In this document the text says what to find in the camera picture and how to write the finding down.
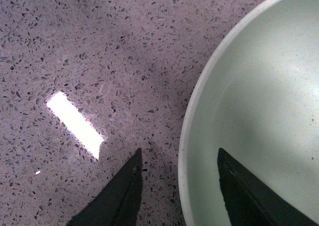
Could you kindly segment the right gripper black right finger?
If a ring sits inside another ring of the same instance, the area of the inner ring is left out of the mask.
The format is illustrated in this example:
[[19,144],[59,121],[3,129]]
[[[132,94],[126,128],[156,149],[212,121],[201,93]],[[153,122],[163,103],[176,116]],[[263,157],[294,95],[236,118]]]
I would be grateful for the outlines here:
[[317,226],[224,149],[217,157],[220,189],[233,226]]

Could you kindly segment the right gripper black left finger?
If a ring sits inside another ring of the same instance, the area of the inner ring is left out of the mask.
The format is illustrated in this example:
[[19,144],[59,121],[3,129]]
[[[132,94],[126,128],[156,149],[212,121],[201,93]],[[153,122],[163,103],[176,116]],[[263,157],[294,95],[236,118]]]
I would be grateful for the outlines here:
[[142,151],[138,148],[97,197],[67,224],[135,226],[142,200],[142,165]]

